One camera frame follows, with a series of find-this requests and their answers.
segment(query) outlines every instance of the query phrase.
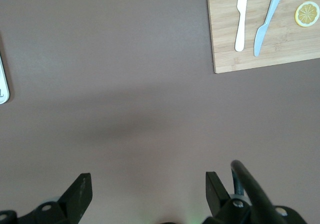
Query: wooden cutting board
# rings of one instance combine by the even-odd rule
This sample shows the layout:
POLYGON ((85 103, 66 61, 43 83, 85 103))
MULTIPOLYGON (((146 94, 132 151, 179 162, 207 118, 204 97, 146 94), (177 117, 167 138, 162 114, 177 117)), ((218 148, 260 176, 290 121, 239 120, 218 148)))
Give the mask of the wooden cutting board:
MULTIPOLYGON (((311 1, 320 6, 320 0, 311 1)), ((320 19, 307 28, 295 22, 296 9, 306 0, 280 0, 258 57, 254 56, 255 34, 264 23, 270 0, 247 0, 245 48, 242 52, 236 52, 237 2, 208 0, 216 73, 320 58, 320 19)))

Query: knife handle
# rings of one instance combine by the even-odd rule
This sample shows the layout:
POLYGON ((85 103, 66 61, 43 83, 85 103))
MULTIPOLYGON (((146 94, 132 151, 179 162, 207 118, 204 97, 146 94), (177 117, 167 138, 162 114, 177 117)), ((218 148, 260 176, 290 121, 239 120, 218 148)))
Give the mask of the knife handle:
POLYGON ((269 24, 271 21, 272 16, 275 13, 275 9, 278 6, 280 0, 271 0, 270 5, 269 5, 269 9, 268 9, 268 13, 266 14, 266 18, 265 18, 265 24, 269 24))
POLYGON ((245 20, 246 20, 246 14, 240 14, 239 18, 239 25, 238 25, 238 32, 235 38, 235 50, 240 52, 244 50, 244 44, 245 44, 245 20))

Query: blue plastic knife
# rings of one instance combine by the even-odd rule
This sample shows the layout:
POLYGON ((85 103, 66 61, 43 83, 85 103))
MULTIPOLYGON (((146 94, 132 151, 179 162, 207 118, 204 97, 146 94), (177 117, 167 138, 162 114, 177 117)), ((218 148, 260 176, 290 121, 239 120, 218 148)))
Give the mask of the blue plastic knife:
POLYGON ((265 18, 265 22, 262 26, 260 26, 257 30, 257 34, 255 35, 255 40, 254 40, 254 56, 259 56, 260 54, 260 50, 261 50, 261 45, 262 42, 264 41, 265 38, 265 34, 267 32, 267 29, 269 27, 270 21, 272 16, 274 15, 276 8, 279 4, 280 0, 271 0, 270 2, 270 6, 268 9, 268 12, 266 14, 266 18, 265 18))

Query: black cable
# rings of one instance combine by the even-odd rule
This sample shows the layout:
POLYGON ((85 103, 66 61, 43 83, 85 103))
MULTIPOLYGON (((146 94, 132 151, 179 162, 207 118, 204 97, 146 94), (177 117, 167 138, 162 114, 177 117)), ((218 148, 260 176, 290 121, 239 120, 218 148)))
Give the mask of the black cable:
POLYGON ((234 191, 234 193, 236 194, 236 195, 244 195, 245 194, 245 192, 243 191, 243 186, 241 185, 241 182, 239 181, 239 179, 238 179, 238 177, 237 177, 237 175, 235 174, 235 172, 234 171, 232 171, 232 177, 233 177, 233 185, 234 185, 234 189, 235 189, 235 191, 234 191))
POLYGON ((234 160, 231 163, 231 169, 246 190, 259 224, 287 224, 276 212, 261 186, 240 161, 234 160))

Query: knife blade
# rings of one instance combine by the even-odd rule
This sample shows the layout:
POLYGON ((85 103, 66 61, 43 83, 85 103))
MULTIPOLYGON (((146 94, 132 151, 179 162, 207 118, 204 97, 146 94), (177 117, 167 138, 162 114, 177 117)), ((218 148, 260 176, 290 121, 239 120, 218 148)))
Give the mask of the knife blade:
POLYGON ((246 20, 246 7, 247 7, 248 0, 238 0, 237 2, 237 9, 240 13, 239 17, 239 24, 238 24, 238 31, 235 38, 235 50, 240 52, 244 50, 245 44, 245 20, 246 20))
POLYGON ((261 25, 258 28, 258 30, 256 32, 255 39, 254 39, 254 44, 255 44, 254 45, 254 56, 256 56, 256 57, 259 56, 259 54, 260 54, 260 50, 261 50, 261 46, 262 46, 262 43, 265 38, 265 34, 267 33, 271 18, 274 15, 279 2, 280 2, 280 0, 271 0, 268 12, 266 14, 265 22, 263 25, 261 25))

